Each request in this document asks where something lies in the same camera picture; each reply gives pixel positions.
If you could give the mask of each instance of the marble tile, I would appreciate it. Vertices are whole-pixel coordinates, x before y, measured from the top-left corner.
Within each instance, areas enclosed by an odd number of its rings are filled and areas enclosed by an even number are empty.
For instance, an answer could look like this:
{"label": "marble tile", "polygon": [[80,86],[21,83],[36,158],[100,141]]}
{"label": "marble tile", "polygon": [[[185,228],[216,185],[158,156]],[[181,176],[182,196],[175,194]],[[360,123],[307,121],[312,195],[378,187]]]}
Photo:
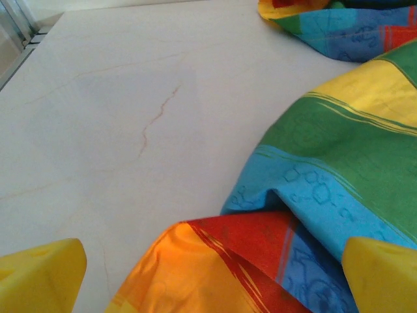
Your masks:
{"label": "marble tile", "polygon": [[67,12],[0,93],[0,254],[65,237],[103,311],[171,224],[217,215],[264,131],[356,65],[253,0]]}

